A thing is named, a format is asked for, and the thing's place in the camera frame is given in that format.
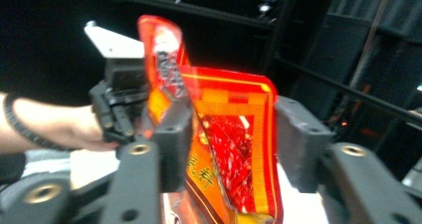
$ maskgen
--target snack package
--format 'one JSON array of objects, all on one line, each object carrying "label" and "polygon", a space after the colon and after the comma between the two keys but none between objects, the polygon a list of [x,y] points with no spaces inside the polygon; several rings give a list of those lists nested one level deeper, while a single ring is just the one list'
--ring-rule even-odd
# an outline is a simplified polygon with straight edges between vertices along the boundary
[{"label": "snack package", "polygon": [[277,91],[265,77],[190,66],[180,29],[170,21],[142,16],[156,121],[166,100],[189,97],[195,107],[185,190],[167,193],[165,223],[282,223],[276,158],[274,102]]}]

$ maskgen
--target human arm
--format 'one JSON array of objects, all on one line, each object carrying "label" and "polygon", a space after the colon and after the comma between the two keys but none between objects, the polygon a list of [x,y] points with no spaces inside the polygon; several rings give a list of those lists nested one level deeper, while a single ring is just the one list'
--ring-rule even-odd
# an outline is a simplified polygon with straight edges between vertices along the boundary
[{"label": "human arm", "polygon": [[[0,93],[3,106],[6,94]],[[18,99],[13,104],[17,119],[30,131],[63,147],[108,151],[116,143],[103,142],[101,130],[91,107],[62,107],[43,104],[29,99]],[[22,152],[40,148],[23,137],[0,112],[0,153]]]}]

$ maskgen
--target black beaded bracelet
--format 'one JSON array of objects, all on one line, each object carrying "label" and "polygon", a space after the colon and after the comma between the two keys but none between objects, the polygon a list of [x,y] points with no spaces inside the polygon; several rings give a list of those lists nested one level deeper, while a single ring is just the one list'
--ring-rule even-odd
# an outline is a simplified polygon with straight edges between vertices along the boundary
[{"label": "black beaded bracelet", "polygon": [[28,140],[33,141],[37,143],[39,146],[44,147],[44,148],[50,148],[50,149],[59,150],[59,151],[74,150],[73,148],[56,145],[48,140],[45,140],[39,135],[33,133],[29,129],[27,129],[18,120],[18,118],[15,116],[15,113],[13,111],[13,103],[15,103],[15,101],[18,100],[19,98],[20,97],[17,96],[16,94],[9,94],[4,98],[4,103],[3,103],[3,109],[4,109],[4,114],[6,115],[6,119],[16,131],[18,131],[22,136],[24,136]]}]

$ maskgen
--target white robot part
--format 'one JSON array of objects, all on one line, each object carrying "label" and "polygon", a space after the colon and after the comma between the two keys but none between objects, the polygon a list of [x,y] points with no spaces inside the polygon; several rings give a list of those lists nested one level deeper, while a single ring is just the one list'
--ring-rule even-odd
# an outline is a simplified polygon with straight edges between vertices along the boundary
[{"label": "white robot part", "polygon": [[95,21],[87,23],[84,30],[104,58],[142,59],[144,56],[143,43],[101,28]]}]

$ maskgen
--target red packet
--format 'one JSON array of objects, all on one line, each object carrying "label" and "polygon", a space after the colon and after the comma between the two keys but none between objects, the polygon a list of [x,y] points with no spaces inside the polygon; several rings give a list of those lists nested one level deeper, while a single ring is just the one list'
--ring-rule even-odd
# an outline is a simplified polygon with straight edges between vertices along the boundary
[{"label": "red packet", "polygon": [[180,29],[163,18],[142,16],[138,30],[151,94],[162,96],[148,104],[153,119],[175,98],[189,96],[196,110],[186,192],[166,195],[168,212],[182,223],[282,223],[272,83],[189,66]]}]

